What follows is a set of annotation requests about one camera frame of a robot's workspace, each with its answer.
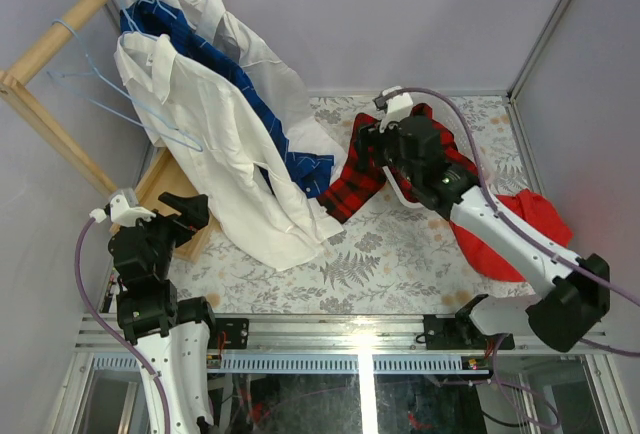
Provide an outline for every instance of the perforated metal strip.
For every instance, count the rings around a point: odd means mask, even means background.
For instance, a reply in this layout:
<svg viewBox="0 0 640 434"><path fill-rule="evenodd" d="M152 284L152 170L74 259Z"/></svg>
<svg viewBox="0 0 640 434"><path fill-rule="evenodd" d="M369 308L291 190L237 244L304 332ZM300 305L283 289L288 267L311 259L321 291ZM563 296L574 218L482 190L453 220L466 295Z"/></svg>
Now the perforated metal strip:
<svg viewBox="0 0 640 434"><path fill-rule="evenodd" d="M137 370L129 354L98 354L96 369ZM374 355L375 374L486 374L464 369L460 356ZM234 354L224 358L219 369L211 372L256 374L356 374L356 355L275 355Z"/></svg>

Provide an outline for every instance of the wooden frame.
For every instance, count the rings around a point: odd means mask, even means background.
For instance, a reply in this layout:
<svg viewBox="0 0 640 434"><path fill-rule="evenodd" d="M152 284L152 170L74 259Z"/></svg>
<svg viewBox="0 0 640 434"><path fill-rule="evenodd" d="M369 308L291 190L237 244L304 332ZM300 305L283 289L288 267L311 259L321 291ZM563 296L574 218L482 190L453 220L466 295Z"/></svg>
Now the wooden frame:
<svg viewBox="0 0 640 434"><path fill-rule="evenodd" d="M79 0L62 19L80 30L109 0ZM62 155L105 198L117 190L116 184L65 131L55 117L25 87L31 79L71 39L71 33L61 24L53 24L8 70L0 71L2 97L27 123ZM162 149L136 188L142 205L169 212L157 197L165 190L180 196L197 194L168 149ZM219 228L211 216L209 225L189 243L177 249L175 255L194 261L200 255L211 231Z"/></svg>

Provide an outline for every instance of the leaf pattern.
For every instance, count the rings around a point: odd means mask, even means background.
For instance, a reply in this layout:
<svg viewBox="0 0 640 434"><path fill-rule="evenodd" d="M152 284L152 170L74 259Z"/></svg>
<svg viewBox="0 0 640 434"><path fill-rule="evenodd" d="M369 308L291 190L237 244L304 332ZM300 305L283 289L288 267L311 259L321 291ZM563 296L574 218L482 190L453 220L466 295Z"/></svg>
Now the leaf pattern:
<svg viewBox="0 0 640 434"><path fill-rule="evenodd" d="M503 100L453 99L495 169L492 189L515 194L527 186ZM316 119L347 148L358 112L379 117L371 98L311 99ZM212 234L196 264L171 263L180 299L219 296L218 313L427 314L455 312L479 293L530 294L526 284L502 283L476 273L461 255L446 221L426 209L407 209L390 186L373 196L324 243L311 262L277 272Z"/></svg>

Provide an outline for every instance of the red plaid shirt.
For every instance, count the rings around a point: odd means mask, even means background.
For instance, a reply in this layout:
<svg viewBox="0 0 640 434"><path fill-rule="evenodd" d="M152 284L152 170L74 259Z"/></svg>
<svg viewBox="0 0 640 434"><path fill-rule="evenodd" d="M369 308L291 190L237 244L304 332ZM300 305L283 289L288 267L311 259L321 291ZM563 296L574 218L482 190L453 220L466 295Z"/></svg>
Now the red plaid shirt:
<svg viewBox="0 0 640 434"><path fill-rule="evenodd" d="M427 104L418 104L411 111L412 116L427 116L432 120L434 127L440 131L440 142L444 147L444 152L451 162L461 164L474 174L478 174L473 162L458 152L458 148L453 139L453 134L442 124L433 120L433 112ZM329 189L318 196L320 205L327 209L327 212L335 217L342 224L347 222L371 197L382 189L387 181L381 168L373 165L373 157L369 157L369 165L364 171L357 169L358 153L355 148L355 141L360 127L366 124L377 122L377 119L360 113L353 123L353 133L349 144L349 154L340 178L329 186ZM411 184L394 172L396 181L400 186L405 198L412 202L417 202L411 194Z"/></svg>

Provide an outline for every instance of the gray wall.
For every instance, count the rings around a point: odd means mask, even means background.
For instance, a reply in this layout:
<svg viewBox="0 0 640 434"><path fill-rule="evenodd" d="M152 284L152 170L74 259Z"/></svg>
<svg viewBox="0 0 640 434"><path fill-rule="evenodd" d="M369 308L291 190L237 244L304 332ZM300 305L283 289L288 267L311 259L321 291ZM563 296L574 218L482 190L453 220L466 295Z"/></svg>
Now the gray wall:
<svg viewBox="0 0 640 434"><path fill-rule="evenodd" d="M76 0L3 0L0 66L7 68ZM82 32L111 79L116 32L99 14ZM49 65L87 70L75 42ZM87 93L133 112L96 80ZM55 86L46 75L29 88L119 186L131 185L146 143L142 130ZM42 433L66 373L84 311L73 279L77 235L105 200L0 102L0 431ZM108 269L107 225L90 231L84 277L97 299Z"/></svg>
<svg viewBox="0 0 640 434"><path fill-rule="evenodd" d="M506 91L556 0L224 0L313 92Z"/></svg>
<svg viewBox="0 0 640 434"><path fill-rule="evenodd" d="M612 280L640 294L638 0L575 0L518 101L546 192ZM615 294L612 345L640 350L640 309ZM638 362L619 359L640 410Z"/></svg>

